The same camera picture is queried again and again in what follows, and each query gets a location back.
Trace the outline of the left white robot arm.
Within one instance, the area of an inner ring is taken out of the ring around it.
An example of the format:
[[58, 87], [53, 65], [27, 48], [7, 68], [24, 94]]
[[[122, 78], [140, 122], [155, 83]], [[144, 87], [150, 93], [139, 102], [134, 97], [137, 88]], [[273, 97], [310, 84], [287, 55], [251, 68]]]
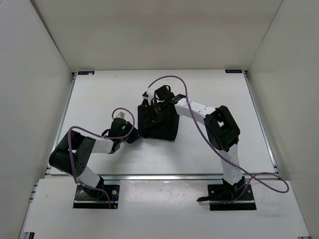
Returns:
[[102, 177], [88, 166], [93, 153], [113, 154], [124, 142], [132, 144], [142, 136], [139, 131], [123, 118], [115, 118], [109, 129], [100, 136], [84, 136], [73, 126], [58, 143], [49, 157], [49, 165], [73, 177], [76, 184], [93, 200], [108, 200], [110, 195], [104, 187]]

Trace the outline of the black pleated skirt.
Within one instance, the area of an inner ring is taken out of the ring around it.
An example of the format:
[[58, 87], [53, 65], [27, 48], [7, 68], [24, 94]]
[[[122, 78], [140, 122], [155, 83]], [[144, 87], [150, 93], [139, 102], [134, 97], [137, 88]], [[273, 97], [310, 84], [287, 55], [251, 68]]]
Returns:
[[146, 100], [138, 106], [138, 130], [143, 138], [174, 141], [178, 132], [179, 120], [151, 122], [149, 104]]

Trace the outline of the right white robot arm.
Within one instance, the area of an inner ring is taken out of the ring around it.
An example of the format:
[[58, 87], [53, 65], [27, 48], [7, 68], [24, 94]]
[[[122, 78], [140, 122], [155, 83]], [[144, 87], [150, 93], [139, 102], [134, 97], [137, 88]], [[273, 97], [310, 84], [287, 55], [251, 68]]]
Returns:
[[201, 131], [199, 133], [222, 161], [223, 184], [220, 200], [228, 198], [234, 201], [241, 197], [246, 181], [238, 158], [240, 129], [226, 106], [214, 108], [189, 101], [188, 96], [174, 95], [170, 86], [164, 85], [150, 97], [150, 108], [160, 115], [161, 120], [185, 116], [193, 119], [198, 130], [198, 124], [203, 124], [207, 136]]

